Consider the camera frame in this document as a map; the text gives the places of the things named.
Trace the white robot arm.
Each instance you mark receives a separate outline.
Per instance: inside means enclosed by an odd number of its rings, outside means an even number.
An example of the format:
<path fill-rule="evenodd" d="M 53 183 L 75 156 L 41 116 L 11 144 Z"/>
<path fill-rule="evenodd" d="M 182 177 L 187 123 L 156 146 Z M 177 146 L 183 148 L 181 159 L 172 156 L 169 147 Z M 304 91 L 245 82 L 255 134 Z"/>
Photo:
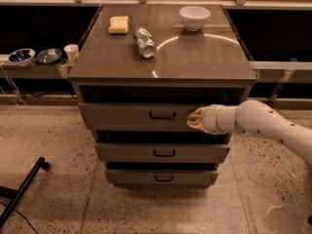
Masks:
<path fill-rule="evenodd" d="M 211 135 L 237 134 L 275 140 L 312 165 L 312 130 L 293 123 L 257 100 L 236 106 L 212 104 L 191 112 L 186 124 Z"/>

